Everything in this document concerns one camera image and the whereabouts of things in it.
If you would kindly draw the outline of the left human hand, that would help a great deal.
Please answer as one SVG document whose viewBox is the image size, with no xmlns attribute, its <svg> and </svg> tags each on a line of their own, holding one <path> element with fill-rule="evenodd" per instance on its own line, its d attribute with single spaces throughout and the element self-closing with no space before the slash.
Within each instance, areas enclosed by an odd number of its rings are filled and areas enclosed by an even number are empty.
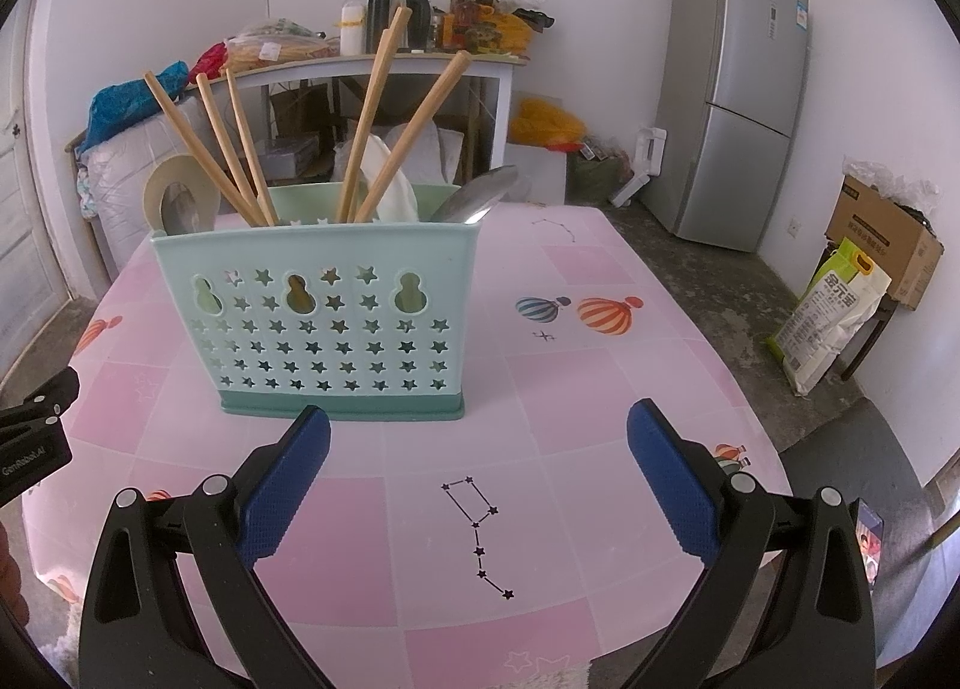
<svg viewBox="0 0 960 689">
<path fill-rule="evenodd" d="M 21 593 L 20 565 L 11 554 L 10 538 L 5 526 L 0 525 L 0 597 L 18 624 L 29 624 L 29 606 Z"/>
</svg>

